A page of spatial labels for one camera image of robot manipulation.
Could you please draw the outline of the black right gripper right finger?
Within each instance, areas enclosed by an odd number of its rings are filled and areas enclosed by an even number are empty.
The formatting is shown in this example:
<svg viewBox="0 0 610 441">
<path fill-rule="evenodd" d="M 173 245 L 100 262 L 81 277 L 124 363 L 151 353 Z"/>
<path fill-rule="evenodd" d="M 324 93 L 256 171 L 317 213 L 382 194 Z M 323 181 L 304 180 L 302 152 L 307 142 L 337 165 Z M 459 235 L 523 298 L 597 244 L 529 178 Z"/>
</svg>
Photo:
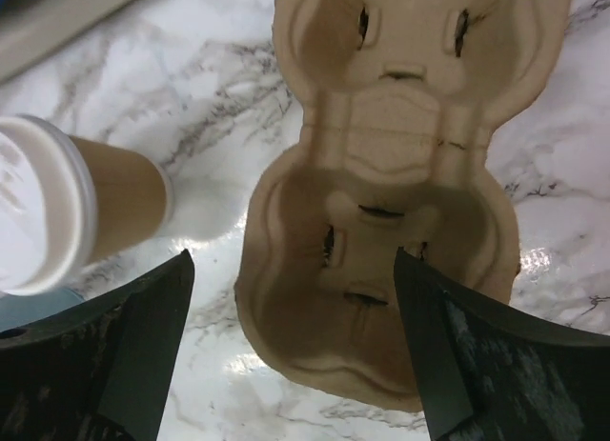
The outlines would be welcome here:
<svg viewBox="0 0 610 441">
<path fill-rule="evenodd" d="M 404 249 L 394 281 L 431 439 L 608 439 L 608 336 L 504 305 Z"/>
</svg>

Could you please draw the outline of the single kraft paper cup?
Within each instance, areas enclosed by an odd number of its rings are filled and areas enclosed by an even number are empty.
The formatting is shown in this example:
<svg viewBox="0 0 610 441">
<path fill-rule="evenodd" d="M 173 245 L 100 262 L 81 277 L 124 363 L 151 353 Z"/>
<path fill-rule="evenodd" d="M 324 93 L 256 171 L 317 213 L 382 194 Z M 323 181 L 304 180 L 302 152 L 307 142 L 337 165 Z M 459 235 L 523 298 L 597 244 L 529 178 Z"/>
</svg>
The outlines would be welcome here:
<svg viewBox="0 0 610 441">
<path fill-rule="evenodd" d="M 95 239 L 86 262 L 92 264 L 157 235 L 173 213 L 173 187 L 167 174 L 145 155 L 73 137 L 94 188 Z"/>
</svg>

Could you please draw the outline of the single white cup lid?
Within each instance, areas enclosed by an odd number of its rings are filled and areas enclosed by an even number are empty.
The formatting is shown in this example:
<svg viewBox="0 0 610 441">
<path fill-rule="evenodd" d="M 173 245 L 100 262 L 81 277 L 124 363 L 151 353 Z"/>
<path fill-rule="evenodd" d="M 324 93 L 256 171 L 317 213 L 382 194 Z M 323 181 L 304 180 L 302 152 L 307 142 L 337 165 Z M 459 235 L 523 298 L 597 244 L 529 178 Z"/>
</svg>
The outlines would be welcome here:
<svg viewBox="0 0 610 441">
<path fill-rule="evenodd" d="M 97 234 L 91 172 L 74 138 L 27 115 L 1 120 L 1 290 L 51 291 L 81 270 Z"/>
</svg>

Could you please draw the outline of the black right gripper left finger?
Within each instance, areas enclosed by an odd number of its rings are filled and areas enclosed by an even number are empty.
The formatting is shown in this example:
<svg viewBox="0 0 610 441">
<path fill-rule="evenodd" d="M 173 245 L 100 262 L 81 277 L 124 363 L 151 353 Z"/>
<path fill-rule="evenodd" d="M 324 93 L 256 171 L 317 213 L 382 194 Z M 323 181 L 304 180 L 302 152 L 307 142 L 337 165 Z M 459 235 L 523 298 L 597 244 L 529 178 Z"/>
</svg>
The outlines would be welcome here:
<svg viewBox="0 0 610 441">
<path fill-rule="evenodd" d="M 154 440 L 188 316 L 188 251 L 1 334 L 4 440 Z"/>
</svg>

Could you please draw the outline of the cream black shelf rack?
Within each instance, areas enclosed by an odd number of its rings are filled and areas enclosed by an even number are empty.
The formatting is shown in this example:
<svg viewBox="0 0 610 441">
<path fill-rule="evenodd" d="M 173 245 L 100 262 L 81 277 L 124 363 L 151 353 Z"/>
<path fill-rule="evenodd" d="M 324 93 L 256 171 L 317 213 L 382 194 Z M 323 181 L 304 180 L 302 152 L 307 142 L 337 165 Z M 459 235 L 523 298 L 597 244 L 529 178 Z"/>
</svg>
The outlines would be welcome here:
<svg viewBox="0 0 610 441">
<path fill-rule="evenodd" d="M 1 0 L 1 79 L 35 65 L 132 0 Z"/>
</svg>

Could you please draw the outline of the brown pulp cup carrier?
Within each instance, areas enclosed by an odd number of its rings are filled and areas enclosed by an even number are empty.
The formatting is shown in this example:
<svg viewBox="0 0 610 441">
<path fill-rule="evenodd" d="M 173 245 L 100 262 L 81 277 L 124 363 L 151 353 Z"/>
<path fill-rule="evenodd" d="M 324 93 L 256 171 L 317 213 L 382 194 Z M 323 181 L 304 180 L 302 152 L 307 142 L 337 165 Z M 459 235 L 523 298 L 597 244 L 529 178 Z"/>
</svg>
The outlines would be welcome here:
<svg viewBox="0 0 610 441">
<path fill-rule="evenodd" d="M 261 175 L 234 293 L 246 338 L 297 384 L 418 412 L 393 278 L 404 248 L 507 303 L 514 209 L 493 133 L 556 65 L 571 0 L 274 0 L 297 143 Z"/>
</svg>

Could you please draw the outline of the blue cylindrical sugar container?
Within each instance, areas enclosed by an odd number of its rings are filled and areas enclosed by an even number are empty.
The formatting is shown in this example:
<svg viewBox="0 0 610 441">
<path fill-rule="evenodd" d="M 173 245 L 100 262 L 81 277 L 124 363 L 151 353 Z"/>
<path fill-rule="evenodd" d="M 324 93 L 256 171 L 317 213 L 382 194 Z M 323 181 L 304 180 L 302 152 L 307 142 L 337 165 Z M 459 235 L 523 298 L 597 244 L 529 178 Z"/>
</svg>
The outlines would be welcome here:
<svg viewBox="0 0 610 441">
<path fill-rule="evenodd" d="M 53 316 L 84 302 L 84 298 L 70 288 L 32 296 L 1 294 L 0 331 L 20 328 L 29 323 Z"/>
</svg>

